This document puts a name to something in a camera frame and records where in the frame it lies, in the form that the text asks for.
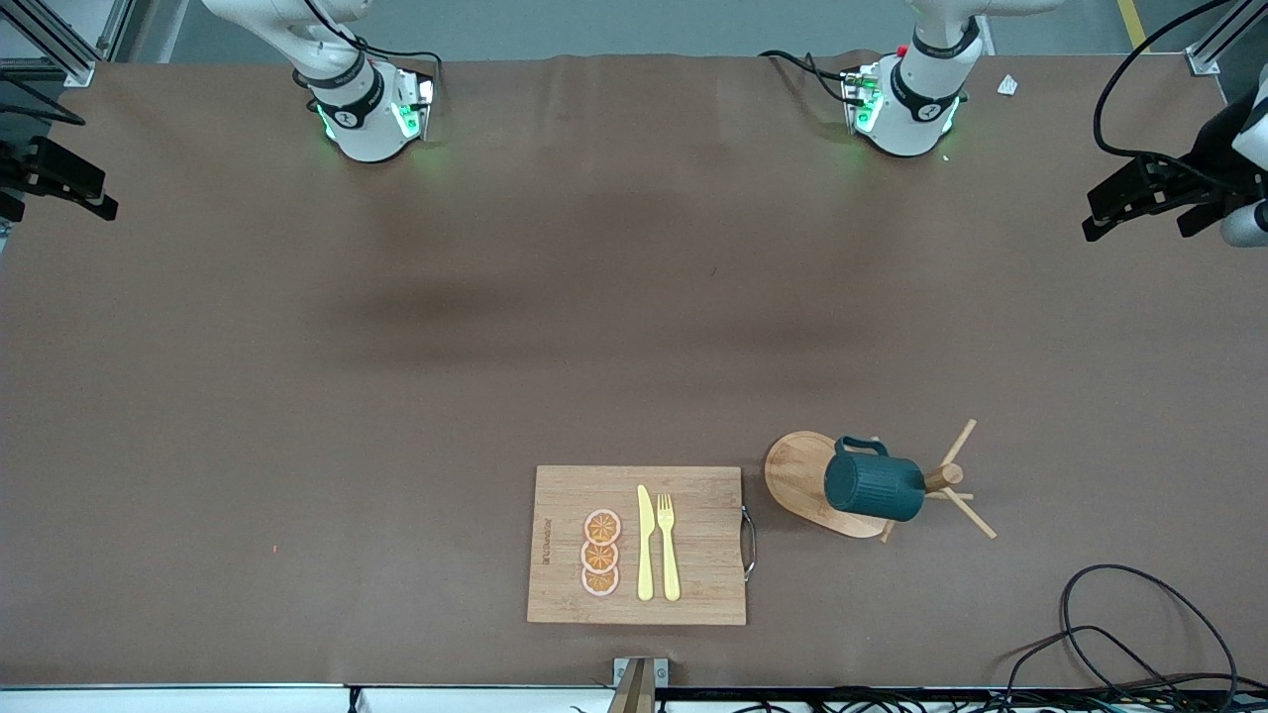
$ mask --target yellow fork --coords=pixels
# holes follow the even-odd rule
[[[656,523],[661,527],[661,551],[664,552],[664,598],[677,601],[682,587],[678,584],[678,559],[673,556],[673,499],[668,494],[656,496]]]

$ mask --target green indicator light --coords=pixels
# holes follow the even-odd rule
[[[951,103],[951,108],[947,109],[947,121],[942,124],[942,133],[951,131],[951,122],[955,119],[955,110],[959,108],[960,98],[956,98],[956,100]]]
[[[876,95],[876,99],[880,99],[880,94]],[[880,114],[880,110],[883,108],[884,107],[880,105],[879,101],[869,101],[866,107],[861,107],[858,109],[858,119],[855,122],[855,126],[858,127],[858,131],[862,132],[871,131],[872,127],[876,126],[876,117]]]
[[[335,129],[330,128],[330,121],[326,119],[326,112],[322,110],[320,104],[317,105],[317,115],[321,117],[321,123],[326,127],[326,138],[336,141]]]
[[[401,126],[401,133],[406,138],[413,138],[418,136],[418,113],[410,107],[397,107],[392,104],[392,115],[396,117],[397,124]]]

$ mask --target metal frame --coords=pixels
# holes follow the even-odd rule
[[[1234,42],[1240,39],[1268,14],[1268,0],[1238,0],[1222,18],[1216,20],[1201,39],[1184,48],[1189,70],[1194,75],[1217,75],[1220,58]]]
[[[625,671],[629,670],[630,664],[638,661],[640,657],[626,657],[626,658],[612,658],[612,685],[621,685],[621,679],[625,677]],[[643,661],[650,662],[652,667],[648,672],[652,674],[653,685],[656,688],[667,688],[670,685],[670,660],[668,658],[645,658]]]
[[[127,25],[136,0],[115,0],[95,44],[82,37],[43,0],[0,0],[4,18],[32,44],[44,53],[43,60],[4,60],[0,63],[15,72],[66,75],[65,85],[87,86],[96,62],[113,57],[115,44]]]
[[[635,658],[645,674],[650,658]],[[445,710],[446,713],[558,713],[569,708],[582,713],[601,713],[618,704],[616,710],[638,710],[653,699],[670,713],[729,713],[758,702],[770,702],[794,713],[810,713],[808,702],[847,703],[848,689],[828,686],[721,686],[721,688],[659,688],[649,676],[630,676],[624,695],[618,686],[533,686],[533,685],[364,685],[346,684],[160,684],[160,685],[46,685],[0,689],[0,709],[38,709],[48,713],[79,713],[93,709],[101,713],[133,713],[147,710],[238,710],[241,713],[306,713],[309,710],[345,710],[351,689],[360,689],[356,709],[361,713],[415,713]],[[955,713],[966,703],[987,703],[999,688],[883,688],[914,697],[929,713]],[[1025,688],[1025,707],[1018,713],[1052,713],[1033,702],[1070,689]],[[1208,703],[1212,709],[1222,702],[1222,690],[1186,690],[1186,694]],[[1153,713],[1142,705],[1121,704],[1121,713]],[[1268,713],[1268,708],[1260,708]],[[917,713],[914,705],[899,704],[898,713]]]

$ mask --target brown table surface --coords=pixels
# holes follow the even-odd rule
[[[1169,217],[1083,242],[1117,61],[985,58],[917,160],[765,60],[459,63],[437,143],[375,166],[288,67],[101,67],[55,136],[119,219],[32,200],[3,256],[0,679],[1002,683],[1101,561],[1263,675],[1268,254]],[[1108,131],[1182,152],[1219,107],[1146,57]],[[792,430],[935,463],[970,416],[995,542],[937,502],[846,539],[762,485]],[[526,623],[540,463],[742,466],[749,624]],[[1167,598],[1087,584],[1077,618],[1219,669]]]

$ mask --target electrical wires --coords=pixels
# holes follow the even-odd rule
[[[1110,81],[1106,82],[1104,89],[1101,90],[1101,96],[1097,99],[1097,105],[1092,110],[1092,138],[1096,140],[1097,147],[1099,147],[1106,154],[1112,154],[1115,156],[1123,156],[1127,159],[1145,157],[1156,161],[1159,164],[1164,165],[1170,164],[1172,166],[1184,170],[1210,184],[1224,188],[1225,190],[1230,190],[1234,193],[1240,192],[1238,186],[1231,185],[1227,181],[1216,179],[1198,169],[1194,169],[1193,166],[1186,164],[1184,161],[1181,161],[1179,159],[1175,159],[1174,156],[1169,156],[1167,154],[1161,154],[1158,151],[1140,151],[1136,148],[1120,148],[1117,146],[1113,146],[1108,141],[1106,141],[1104,134],[1102,133],[1101,129],[1101,114],[1104,112],[1106,101],[1110,99],[1110,93],[1112,93],[1113,88],[1117,86],[1118,80],[1122,79],[1123,74],[1126,74],[1127,67],[1130,67],[1131,63],[1136,61],[1136,57],[1140,57],[1140,55],[1145,52],[1146,47],[1149,47],[1154,42],[1158,42],[1164,34],[1192,20],[1193,18],[1201,15],[1202,13],[1213,10],[1215,8],[1219,8],[1221,5],[1227,5],[1232,0],[1210,0],[1208,3],[1203,3],[1202,5],[1193,8],[1192,10],[1184,13],[1183,15],[1179,15],[1172,22],[1158,28],[1158,32],[1145,38],[1145,41],[1141,42],[1139,47],[1132,49],[1131,53],[1127,55],[1126,58],[1123,58],[1122,63],[1118,65],[1118,69],[1115,70],[1115,72],[1110,76]]]
[[[1093,572],[1102,571],[1123,572],[1132,577],[1142,579],[1161,589],[1183,605],[1184,609],[1202,623],[1219,644],[1220,652],[1227,662],[1227,672],[1164,675],[1104,628],[1094,624],[1075,624],[1070,615],[1070,601],[1074,592],[1085,577]],[[875,689],[866,686],[841,686],[818,690],[813,695],[804,695],[803,698],[795,695],[785,698],[781,695],[773,700],[798,700],[808,704],[814,713],[869,713],[874,709],[879,709],[876,713],[929,713],[932,705],[926,707],[926,703],[951,704],[950,713],[1014,713],[1018,708],[1123,713],[1123,705],[1139,705],[1160,713],[1249,713],[1250,710],[1264,710],[1268,708],[1268,684],[1240,675],[1231,648],[1211,619],[1175,587],[1153,575],[1125,565],[1104,563],[1084,567],[1075,572],[1063,587],[1059,600],[1059,614],[1061,622],[1060,631],[1027,650],[1009,671],[1007,686],[1003,690],[997,690],[985,700],[979,698],[975,703],[965,703],[965,697],[960,691],[926,693],[923,689]],[[1145,671],[1146,677],[1127,684],[1112,681],[1087,655],[1084,639],[1088,634],[1096,634],[1112,643],[1120,652],[1140,666]],[[1099,679],[1104,686],[1082,690],[1017,690],[1018,677],[1026,665],[1038,653],[1059,643],[1066,643],[1075,653],[1078,661]],[[1212,699],[1210,691],[1194,691],[1179,688],[1183,684],[1200,681],[1224,681],[1227,684],[1227,688],[1219,694],[1217,699]],[[780,708],[767,703],[772,700],[770,698],[771,693],[766,691],[763,702],[758,705],[751,705],[734,713],[754,713],[758,710],[777,713]],[[1239,693],[1253,695],[1259,700],[1238,703],[1236,697]],[[844,702],[844,705],[837,708],[838,702]],[[1046,710],[1045,713],[1051,713],[1051,710]]]
[[[53,112],[44,112],[43,109],[30,109],[28,107],[18,107],[15,104],[0,103],[0,114],[22,114],[24,117],[30,117],[33,119],[39,119],[43,122],[65,122],[67,124],[74,124],[77,127],[81,127],[86,123],[84,121],[84,117],[76,114],[75,112],[71,112],[66,107],[62,107],[61,104],[58,104],[57,101],[55,101],[48,96],[44,96],[39,91],[36,91],[34,89],[28,86],[27,82],[19,80],[18,77],[14,77],[13,75],[5,72],[4,70],[0,70],[0,81],[8,81],[9,84],[16,86],[29,96],[36,98],[42,104],[52,107],[53,109],[57,110],[57,113],[53,113]]]
[[[828,81],[827,81],[829,79],[831,80],[836,80],[836,81],[841,81],[842,72],[846,72],[846,71],[850,71],[850,70],[857,70],[858,67],[847,67],[846,70],[842,70],[841,72],[824,71],[824,70],[819,69],[819,66],[814,62],[814,57],[809,52],[805,53],[805,58],[804,60],[798,60],[796,57],[794,57],[792,55],[789,55],[787,52],[784,52],[782,49],[767,49],[766,52],[762,52],[761,55],[758,55],[758,57],[775,57],[775,58],[779,58],[779,60],[786,60],[786,61],[791,62],[792,65],[795,65],[803,72],[813,74],[814,77],[819,80],[819,85],[823,86],[823,90],[828,93],[828,96],[832,96],[833,99],[836,99],[837,101],[841,101],[842,104],[850,104],[851,107],[862,107],[864,105],[862,100],[860,100],[860,99],[855,99],[853,96],[843,96],[841,94],[837,94],[832,89],[832,86],[828,84]]]
[[[317,5],[313,4],[313,0],[304,0],[304,5],[308,5],[308,10],[312,11],[314,18],[321,20],[321,24],[323,24],[326,29],[332,32],[335,36],[342,38],[353,47],[365,52],[366,55],[374,55],[375,57],[380,57],[383,60],[387,60],[388,57],[431,57],[436,62],[436,72],[437,74],[440,72],[440,66],[444,62],[441,61],[440,55],[436,55],[435,52],[427,52],[425,49],[418,52],[396,52],[393,49],[383,49],[382,47],[375,47],[369,42],[361,39],[360,37],[356,36],[349,37],[342,32],[340,32],[339,28],[335,27],[335,23],[330,22],[326,14],[317,9]]]

